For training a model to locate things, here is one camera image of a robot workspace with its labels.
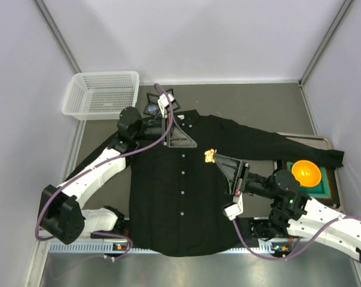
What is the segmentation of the black button shirt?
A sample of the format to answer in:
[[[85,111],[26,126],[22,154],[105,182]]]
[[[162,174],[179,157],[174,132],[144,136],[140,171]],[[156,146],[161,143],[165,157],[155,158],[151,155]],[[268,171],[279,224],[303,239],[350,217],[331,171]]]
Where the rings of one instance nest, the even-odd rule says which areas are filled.
[[[139,140],[143,152],[132,156],[129,234],[139,248],[170,257],[211,255],[239,243],[222,207],[231,202],[227,183],[205,152],[243,160],[312,161],[341,167],[343,151],[316,149],[214,115],[195,110],[176,113],[180,127],[196,148],[167,148]]]

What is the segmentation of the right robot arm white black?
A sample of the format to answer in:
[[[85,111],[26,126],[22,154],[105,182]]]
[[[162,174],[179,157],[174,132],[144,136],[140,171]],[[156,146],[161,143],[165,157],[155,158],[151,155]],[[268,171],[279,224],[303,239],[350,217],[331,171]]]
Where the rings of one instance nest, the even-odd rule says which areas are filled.
[[[224,215],[235,221],[244,211],[243,194],[271,199],[271,212],[263,223],[271,237],[288,235],[308,239],[336,249],[361,264],[361,217],[331,209],[300,190],[300,181],[285,169],[265,178],[250,172],[248,162],[220,154],[213,163],[225,178],[232,202]]]

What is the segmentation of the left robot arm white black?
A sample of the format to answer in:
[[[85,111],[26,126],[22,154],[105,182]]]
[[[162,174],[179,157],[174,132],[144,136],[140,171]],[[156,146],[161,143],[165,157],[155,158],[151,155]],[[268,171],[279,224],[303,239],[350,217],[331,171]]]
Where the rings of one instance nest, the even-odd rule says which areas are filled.
[[[38,226],[66,245],[91,234],[125,235],[125,216],[116,208],[83,207],[106,182],[130,165],[133,155],[145,150],[140,145],[142,140],[152,140],[166,148],[197,147],[169,111],[160,118],[144,120],[136,108],[125,108],[120,113],[116,134],[88,166],[59,186],[44,188]]]

